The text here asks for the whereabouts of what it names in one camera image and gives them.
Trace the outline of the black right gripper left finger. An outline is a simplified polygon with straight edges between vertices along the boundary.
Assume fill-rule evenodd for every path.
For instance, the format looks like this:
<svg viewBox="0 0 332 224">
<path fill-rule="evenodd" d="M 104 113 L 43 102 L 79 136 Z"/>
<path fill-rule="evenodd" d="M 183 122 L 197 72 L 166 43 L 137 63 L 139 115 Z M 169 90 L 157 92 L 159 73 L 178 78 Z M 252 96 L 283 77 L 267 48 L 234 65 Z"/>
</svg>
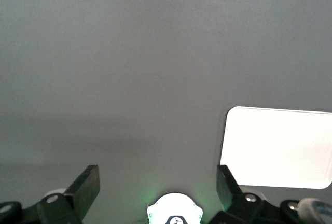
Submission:
<svg viewBox="0 0 332 224">
<path fill-rule="evenodd" d="M 82 223 L 99 192 L 99 166 L 89 165 L 63 193 L 49 194 L 37 204 L 40 223 Z"/>
</svg>

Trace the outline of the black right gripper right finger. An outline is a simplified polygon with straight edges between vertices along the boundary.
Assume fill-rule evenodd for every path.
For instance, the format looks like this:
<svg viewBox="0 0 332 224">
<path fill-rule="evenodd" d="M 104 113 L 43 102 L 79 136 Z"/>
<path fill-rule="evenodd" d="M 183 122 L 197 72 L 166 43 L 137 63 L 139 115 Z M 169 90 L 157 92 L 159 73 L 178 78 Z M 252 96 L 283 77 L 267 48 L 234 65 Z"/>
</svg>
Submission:
<svg viewBox="0 0 332 224">
<path fill-rule="evenodd" d="M 280 223 L 279 209 L 252 192 L 243 192 L 226 165 L 217 166 L 216 189 L 222 210 L 209 223 Z"/>
</svg>

